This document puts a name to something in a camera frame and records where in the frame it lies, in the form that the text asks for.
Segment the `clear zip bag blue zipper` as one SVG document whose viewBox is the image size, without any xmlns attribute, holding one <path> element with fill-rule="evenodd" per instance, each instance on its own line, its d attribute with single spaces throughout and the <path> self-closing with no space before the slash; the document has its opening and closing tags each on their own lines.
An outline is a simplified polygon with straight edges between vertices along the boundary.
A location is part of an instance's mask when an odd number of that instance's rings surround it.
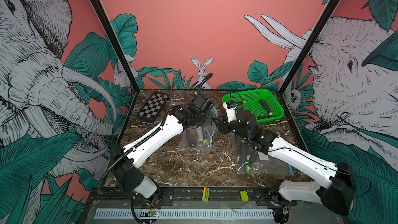
<svg viewBox="0 0 398 224">
<path fill-rule="evenodd" d="M 242 140 L 241 138 L 237 138 L 235 135 L 233 135 L 232 137 L 233 167 L 237 172 L 237 164 L 235 162 L 235 157 L 234 157 L 235 154 L 234 144 L 236 141 L 242 141 Z M 255 165 L 247 174 L 271 174 L 271 175 L 281 175 L 281 176 L 294 176 L 291 165 L 288 165 L 287 163 L 279 159 L 266 156 L 258 151 L 257 153 L 258 153 L 258 158 L 255 162 Z"/>
</svg>

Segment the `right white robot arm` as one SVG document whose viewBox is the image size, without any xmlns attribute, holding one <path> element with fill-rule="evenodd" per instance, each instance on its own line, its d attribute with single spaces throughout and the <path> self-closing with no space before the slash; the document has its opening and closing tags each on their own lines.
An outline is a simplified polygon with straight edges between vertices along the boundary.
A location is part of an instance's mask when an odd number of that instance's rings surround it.
<svg viewBox="0 0 398 224">
<path fill-rule="evenodd" d="M 290 186 L 285 181 L 279 187 L 279 194 L 284 199 L 314 201 L 336 214 L 349 214 L 356 192 L 350 165 L 334 164 L 295 147 L 276 133 L 260 128 L 256 117 L 248 110 L 239 110 L 235 117 L 234 120 L 214 118 L 213 121 L 221 133 L 235 134 L 237 140 L 255 151 L 295 167 L 317 183 L 316 187 L 304 188 L 304 182 Z"/>
</svg>

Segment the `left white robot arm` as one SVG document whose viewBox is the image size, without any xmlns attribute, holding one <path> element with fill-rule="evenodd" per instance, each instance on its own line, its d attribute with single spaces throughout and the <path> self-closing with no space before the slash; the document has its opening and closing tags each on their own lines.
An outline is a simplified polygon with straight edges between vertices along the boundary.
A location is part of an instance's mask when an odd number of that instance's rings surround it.
<svg viewBox="0 0 398 224">
<path fill-rule="evenodd" d="M 159 186 L 140 167 L 167 141 L 186 129 L 212 124 L 212 108 L 212 100 L 197 93 L 188 103 L 170 106 L 162 122 L 138 140 L 123 148 L 112 148 L 109 171 L 113 173 L 121 189 L 157 201 L 160 197 Z"/>
</svg>

